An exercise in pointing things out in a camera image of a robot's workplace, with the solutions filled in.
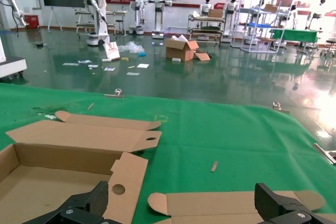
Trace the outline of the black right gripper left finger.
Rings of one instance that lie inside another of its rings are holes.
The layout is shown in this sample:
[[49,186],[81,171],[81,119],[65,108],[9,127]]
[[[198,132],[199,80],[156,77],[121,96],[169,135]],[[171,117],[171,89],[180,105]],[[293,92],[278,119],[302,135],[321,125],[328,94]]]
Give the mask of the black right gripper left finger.
[[70,196],[60,207],[27,221],[28,224],[110,223],[103,217],[108,205],[108,182],[99,182],[92,191]]

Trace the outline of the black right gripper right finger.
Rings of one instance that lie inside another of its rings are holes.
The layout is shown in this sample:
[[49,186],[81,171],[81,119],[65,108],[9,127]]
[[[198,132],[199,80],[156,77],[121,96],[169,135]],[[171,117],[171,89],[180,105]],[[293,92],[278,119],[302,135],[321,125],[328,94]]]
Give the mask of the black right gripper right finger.
[[264,183],[255,185],[254,203],[263,223],[334,223],[313,213],[300,201],[273,192]]

